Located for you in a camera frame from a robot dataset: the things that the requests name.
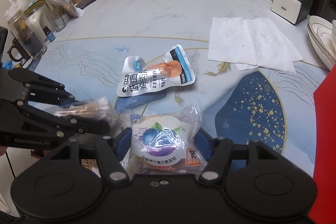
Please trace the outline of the cotton swab bag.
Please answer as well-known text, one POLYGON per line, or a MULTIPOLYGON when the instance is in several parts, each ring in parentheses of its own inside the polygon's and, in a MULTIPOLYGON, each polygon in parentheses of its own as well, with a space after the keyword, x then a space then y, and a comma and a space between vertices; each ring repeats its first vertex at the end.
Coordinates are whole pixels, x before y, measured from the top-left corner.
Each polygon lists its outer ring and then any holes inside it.
POLYGON ((110 127, 114 127, 120 121, 120 114, 112 108, 112 104, 106 97, 69 103, 64 106, 54 106, 48 108, 46 112, 57 117, 72 115, 96 121, 105 121, 109 123, 110 127))

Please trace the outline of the white plate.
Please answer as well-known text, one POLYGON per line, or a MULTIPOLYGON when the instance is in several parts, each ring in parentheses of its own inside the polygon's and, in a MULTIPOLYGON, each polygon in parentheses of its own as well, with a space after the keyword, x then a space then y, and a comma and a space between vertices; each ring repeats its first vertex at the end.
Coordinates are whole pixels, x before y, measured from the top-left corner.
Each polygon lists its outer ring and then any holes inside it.
POLYGON ((335 67, 335 49, 331 41, 331 28, 332 22, 322 17, 315 15, 308 17, 307 31, 311 45, 329 71, 335 67))

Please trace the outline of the glass jar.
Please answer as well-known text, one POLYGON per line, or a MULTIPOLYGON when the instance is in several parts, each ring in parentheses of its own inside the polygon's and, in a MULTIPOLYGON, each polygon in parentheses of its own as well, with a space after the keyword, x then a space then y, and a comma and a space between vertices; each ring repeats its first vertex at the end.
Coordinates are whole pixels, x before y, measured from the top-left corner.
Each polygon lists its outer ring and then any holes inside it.
POLYGON ((21 10, 8 20, 8 24, 13 36, 33 60, 38 60, 45 54, 47 47, 35 34, 33 27, 21 10))

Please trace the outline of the blueberry cake packet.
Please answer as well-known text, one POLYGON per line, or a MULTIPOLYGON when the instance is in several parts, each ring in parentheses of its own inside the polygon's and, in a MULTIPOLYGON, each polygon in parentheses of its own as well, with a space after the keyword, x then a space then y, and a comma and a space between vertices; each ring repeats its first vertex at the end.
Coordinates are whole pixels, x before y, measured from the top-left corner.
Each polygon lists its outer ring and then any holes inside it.
POLYGON ((171 172, 199 176, 205 160, 196 149, 202 124, 198 103, 180 112, 141 116, 132 114, 130 149, 122 166, 130 176, 171 172))

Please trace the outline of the white paper napkins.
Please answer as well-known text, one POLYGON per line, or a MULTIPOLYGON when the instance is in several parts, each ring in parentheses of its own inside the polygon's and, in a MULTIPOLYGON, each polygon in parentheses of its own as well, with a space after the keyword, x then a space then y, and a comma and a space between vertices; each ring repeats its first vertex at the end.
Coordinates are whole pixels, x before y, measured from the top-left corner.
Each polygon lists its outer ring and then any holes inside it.
POLYGON ((214 17, 208 59, 294 72, 303 57, 269 18, 214 17))

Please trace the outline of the white red cardboard box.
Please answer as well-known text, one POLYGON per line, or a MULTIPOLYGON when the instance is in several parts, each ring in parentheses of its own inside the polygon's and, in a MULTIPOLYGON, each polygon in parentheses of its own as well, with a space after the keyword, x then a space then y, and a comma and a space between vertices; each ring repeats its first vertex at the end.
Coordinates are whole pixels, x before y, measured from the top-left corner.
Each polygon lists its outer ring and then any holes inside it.
POLYGON ((335 223, 335 68, 314 92, 317 142, 313 180, 317 198, 309 217, 335 223))

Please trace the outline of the silver chicken snack pouch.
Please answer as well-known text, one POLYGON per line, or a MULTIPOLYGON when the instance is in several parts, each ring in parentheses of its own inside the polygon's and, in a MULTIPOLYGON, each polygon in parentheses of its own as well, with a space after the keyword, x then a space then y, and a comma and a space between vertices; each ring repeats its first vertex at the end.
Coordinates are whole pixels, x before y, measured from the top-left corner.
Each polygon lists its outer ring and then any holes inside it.
POLYGON ((117 86, 118 97, 140 96, 195 82, 195 74, 180 44, 165 52, 163 61, 149 65, 139 56, 125 59, 117 86))

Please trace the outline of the green white tissue box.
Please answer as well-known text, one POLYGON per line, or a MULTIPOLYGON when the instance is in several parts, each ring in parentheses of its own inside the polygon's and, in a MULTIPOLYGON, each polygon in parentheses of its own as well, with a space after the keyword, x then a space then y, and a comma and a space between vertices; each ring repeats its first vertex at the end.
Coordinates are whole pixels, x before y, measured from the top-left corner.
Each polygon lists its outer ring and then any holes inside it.
POLYGON ((309 15, 312 4, 313 0, 272 0, 271 11, 296 25, 309 15))

